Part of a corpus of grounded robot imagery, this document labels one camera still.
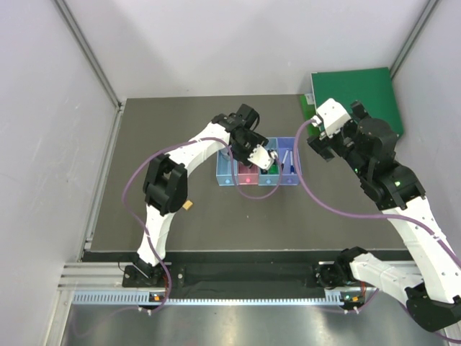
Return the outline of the pink bin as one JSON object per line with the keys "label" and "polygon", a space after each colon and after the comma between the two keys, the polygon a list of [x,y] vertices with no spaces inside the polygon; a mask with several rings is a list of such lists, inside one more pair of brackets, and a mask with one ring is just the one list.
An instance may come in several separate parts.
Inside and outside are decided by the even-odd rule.
{"label": "pink bin", "polygon": [[249,171],[239,171],[237,174],[239,185],[258,185],[259,169]]}

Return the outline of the black capped white marker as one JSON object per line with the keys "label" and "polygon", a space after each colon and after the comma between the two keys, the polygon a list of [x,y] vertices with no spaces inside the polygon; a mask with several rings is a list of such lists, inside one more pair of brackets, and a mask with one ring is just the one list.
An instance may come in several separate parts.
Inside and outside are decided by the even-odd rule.
{"label": "black capped white marker", "polygon": [[289,152],[290,152],[289,150],[286,150],[285,153],[284,153],[284,155],[283,155],[282,163],[281,163],[281,168],[282,168],[282,170],[283,170],[284,167],[285,167],[285,162],[286,162],[286,160],[287,160],[287,157],[288,157]]}

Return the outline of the purple bin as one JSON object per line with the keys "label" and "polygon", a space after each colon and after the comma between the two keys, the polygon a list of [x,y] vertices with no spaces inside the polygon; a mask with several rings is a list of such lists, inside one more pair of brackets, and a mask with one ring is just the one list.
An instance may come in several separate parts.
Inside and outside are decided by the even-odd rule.
{"label": "purple bin", "polygon": [[295,171],[295,153],[294,137],[276,137],[278,145],[278,154],[282,164],[282,182],[281,185],[295,186],[299,185],[299,177]]}

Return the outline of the green ring binder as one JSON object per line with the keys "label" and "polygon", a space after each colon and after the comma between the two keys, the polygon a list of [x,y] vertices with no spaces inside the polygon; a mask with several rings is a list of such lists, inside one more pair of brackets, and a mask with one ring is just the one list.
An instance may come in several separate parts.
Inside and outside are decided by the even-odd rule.
{"label": "green ring binder", "polygon": [[351,104],[359,101],[373,118],[386,121],[399,137],[404,134],[389,68],[315,72],[310,77],[312,92],[300,96],[306,120],[312,118],[316,109],[329,98],[349,112]]}

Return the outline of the grey clear jar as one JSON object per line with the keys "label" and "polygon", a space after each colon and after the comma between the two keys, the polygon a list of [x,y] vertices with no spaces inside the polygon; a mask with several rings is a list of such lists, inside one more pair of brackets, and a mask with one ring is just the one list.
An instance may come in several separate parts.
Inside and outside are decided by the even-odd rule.
{"label": "grey clear jar", "polygon": [[222,156],[223,160],[232,161],[231,155],[227,149],[220,150],[220,155]]}

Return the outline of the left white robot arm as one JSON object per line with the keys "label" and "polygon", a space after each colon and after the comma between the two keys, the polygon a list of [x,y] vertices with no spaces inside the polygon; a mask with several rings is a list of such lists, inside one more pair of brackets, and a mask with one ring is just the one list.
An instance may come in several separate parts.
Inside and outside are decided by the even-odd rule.
{"label": "left white robot arm", "polygon": [[146,202],[146,227],[138,258],[134,261],[138,277],[146,285],[163,279],[160,261],[166,255],[166,240],[176,212],[188,197],[188,177],[213,154],[230,147],[233,158],[246,167],[268,170],[275,155],[265,149],[269,140],[256,132],[260,115],[242,104],[229,115],[216,115],[194,138],[177,148],[167,148],[148,162],[143,193]]}

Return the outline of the green highlighter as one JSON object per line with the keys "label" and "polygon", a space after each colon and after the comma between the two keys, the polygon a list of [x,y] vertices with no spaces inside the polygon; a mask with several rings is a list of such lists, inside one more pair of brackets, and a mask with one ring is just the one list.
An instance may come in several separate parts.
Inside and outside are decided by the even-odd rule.
{"label": "green highlighter", "polygon": [[274,176],[279,175],[279,167],[278,167],[277,163],[274,163],[273,165],[271,165],[271,167],[268,170],[268,174],[269,175],[274,175]]}

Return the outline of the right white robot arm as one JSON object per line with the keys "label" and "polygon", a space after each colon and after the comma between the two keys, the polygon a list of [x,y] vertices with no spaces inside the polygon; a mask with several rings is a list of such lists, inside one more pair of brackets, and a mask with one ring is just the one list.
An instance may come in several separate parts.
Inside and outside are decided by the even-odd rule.
{"label": "right white robot arm", "polygon": [[332,265],[316,268],[326,288],[368,283],[404,305],[428,332],[460,323],[460,258],[449,245],[431,211],[415,173],[395,159],[398,134],[373,118],[360,102],[346,110],[329,98],[313,116],[318,134],[309,146],[326,161],[343,158],[376,205],[376,219],[391,222],[419,273],[408,274],[360,247],[340,252]]}

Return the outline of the light blue bin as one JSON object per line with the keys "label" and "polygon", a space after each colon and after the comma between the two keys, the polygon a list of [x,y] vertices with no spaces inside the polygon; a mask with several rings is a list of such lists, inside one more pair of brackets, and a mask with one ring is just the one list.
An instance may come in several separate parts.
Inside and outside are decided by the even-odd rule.
{"label": "light blue bin", "polygon": [[218,184],[222,186],[234,186],[233,175],[237,177],[238,173],[238,162],[234,159],[233,161],[223,160],[220,152],[217,153],[217,164],[215,170],[215,176]]}
{"label": "light blue bin", "polygon": [[[269,138],[268,144],[265,146],[267,151],[274,151],[279,161],[281,161],[280,154],[279,154],[279,145],[277,137]],[[276,162],[271,165],[271,167],[264,171],[262,169],[259,170],[259,186],[275,186],[279,179],[279,167]]]}

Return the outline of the blue capped white marker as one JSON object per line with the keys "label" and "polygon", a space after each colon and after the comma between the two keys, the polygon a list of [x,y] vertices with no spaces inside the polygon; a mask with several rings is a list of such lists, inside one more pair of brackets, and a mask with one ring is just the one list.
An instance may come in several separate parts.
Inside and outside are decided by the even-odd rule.
{"label": "blue capped white marker", "polygon": [[290,157],[290,174],[295,174],[294,155],[293,151],[289,152]]}

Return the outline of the blue jar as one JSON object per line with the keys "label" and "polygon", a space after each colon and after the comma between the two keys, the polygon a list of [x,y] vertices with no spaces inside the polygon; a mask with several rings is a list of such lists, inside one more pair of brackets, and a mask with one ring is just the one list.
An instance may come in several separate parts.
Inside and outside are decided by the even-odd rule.
{"label": "blue jar", "polygon": [[257,170],[257,169],[258,169],[258,166],[254,165],[254,164],[250,164],[249,166],[247,166],[242,162],[238,163],[238,170],[239,171],[249,171],[249,170]]}

